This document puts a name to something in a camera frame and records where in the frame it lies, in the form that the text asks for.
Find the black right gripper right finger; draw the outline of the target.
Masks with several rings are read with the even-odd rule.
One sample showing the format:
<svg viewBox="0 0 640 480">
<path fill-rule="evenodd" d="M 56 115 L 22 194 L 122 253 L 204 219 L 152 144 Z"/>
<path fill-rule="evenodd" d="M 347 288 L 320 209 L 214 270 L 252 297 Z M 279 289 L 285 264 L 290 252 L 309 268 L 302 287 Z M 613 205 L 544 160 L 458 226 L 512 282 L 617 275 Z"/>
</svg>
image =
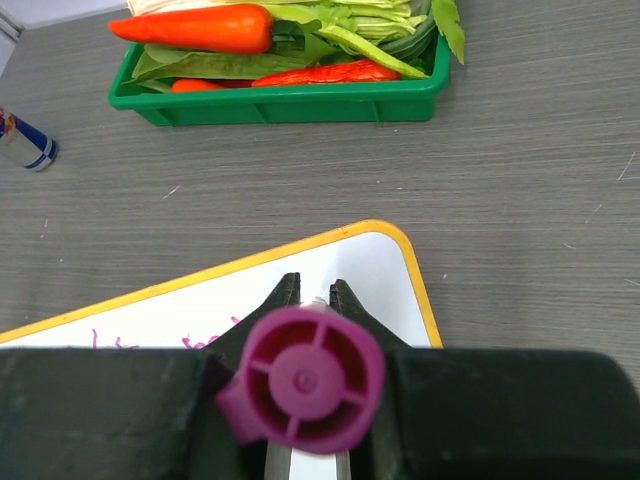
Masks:
<svg viewBox="0 0 640 480">
<path fill-rule="evenodd" d="M 380 405 L 350 453 L 355 479 L 635 479 L 639 397 L 590 351 L 412 347 L 347 282 L 331 307 L 365 327 L 386 361 Z"/>
</svg>

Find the pink capped marker pen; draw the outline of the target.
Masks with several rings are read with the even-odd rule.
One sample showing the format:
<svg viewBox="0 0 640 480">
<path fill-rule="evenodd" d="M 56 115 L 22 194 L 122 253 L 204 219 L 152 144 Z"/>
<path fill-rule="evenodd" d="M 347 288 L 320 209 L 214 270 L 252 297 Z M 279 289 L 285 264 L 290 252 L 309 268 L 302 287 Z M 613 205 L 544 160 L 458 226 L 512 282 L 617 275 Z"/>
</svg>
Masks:
<svg viewBox="0 0 640 480">
<path fill-rule="evenodd" d="M 373 335 L 316 297 L 254 325 L 215 401 L 239 444 L 267 443 L 260 478 L 349 479 L 384 378 Z"/>
</svg>

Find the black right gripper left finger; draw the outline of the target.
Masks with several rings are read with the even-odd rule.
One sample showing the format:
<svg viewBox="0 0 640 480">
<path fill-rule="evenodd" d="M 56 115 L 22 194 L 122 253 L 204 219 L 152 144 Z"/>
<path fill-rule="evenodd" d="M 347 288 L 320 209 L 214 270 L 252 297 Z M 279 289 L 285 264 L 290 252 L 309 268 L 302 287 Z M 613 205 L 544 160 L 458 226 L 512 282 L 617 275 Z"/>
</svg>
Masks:
<svg viewBox="0 0 640 480">
<path fill-rule="evenodd" d="M 5 479 L 261 479 L 268 445 L 240 446 L 214 402 L 251 328 L 300 301 L 284 275 L 199 350 L 9 348 L 1 353 Z"/>
</svg>

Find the yellow framed whiteboard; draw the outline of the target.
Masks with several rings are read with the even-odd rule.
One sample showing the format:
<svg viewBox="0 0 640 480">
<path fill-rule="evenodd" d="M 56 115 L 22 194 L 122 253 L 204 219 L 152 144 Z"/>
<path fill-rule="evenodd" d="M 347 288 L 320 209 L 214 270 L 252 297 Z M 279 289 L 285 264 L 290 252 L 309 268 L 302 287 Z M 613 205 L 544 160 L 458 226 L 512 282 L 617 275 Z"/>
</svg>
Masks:
<svg viewBox="0 0 640 480">
<path fill-rule="evenodd" d="M 346 281 L 364 308 L 412 346 L 440 333 L 408 237 L 364 220 L 4 332 L 12 347 L 201 348 L 256 309 L 281 277 L 299 273 L 304 303 Z"/>
</svg>

